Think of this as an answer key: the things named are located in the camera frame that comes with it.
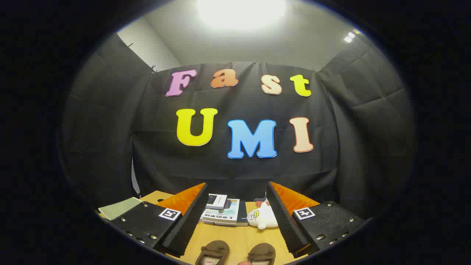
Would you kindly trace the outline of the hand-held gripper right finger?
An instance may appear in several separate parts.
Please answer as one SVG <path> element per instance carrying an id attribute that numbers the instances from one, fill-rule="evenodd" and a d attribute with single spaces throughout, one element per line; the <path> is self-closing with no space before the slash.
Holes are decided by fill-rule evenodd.
<path id="1" fill-rule="evenodd" d="M 267 184 L 266 198 L 294 258 L 332 248 L 365 223 L 334 201 L 319 203 L 272 181 Z"/>

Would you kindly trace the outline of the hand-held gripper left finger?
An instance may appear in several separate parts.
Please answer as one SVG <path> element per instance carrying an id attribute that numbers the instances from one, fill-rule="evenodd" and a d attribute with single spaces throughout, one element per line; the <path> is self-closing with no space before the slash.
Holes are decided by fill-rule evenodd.
<path id="1" fill-rule="evenodd" d="M 137 243 L 179 258 L 205 211 L 206 188 L 200 183 L 156 204 L 143 201 L 110 223 Z"/>

